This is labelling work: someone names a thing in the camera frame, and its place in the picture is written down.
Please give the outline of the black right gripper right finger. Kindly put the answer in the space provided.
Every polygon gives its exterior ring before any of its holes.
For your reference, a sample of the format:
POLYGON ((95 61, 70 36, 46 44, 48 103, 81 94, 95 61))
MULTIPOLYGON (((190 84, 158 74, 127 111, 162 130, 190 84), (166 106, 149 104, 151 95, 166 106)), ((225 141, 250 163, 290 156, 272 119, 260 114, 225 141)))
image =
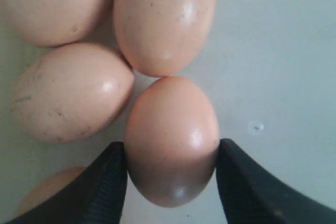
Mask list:
POLYGON ((229 138, 220 141, 216 181, 228 223, 335 223, 335 210, 277 179, 229 138))

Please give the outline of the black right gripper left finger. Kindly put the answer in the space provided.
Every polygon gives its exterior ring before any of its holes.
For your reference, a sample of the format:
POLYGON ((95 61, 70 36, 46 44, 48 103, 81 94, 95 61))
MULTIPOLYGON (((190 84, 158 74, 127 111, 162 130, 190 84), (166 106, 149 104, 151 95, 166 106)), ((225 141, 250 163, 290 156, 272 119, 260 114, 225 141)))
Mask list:
POLYGON ((120 223, 127 182, 124 145, 112 142, 65 188, 10 223, 120 223))

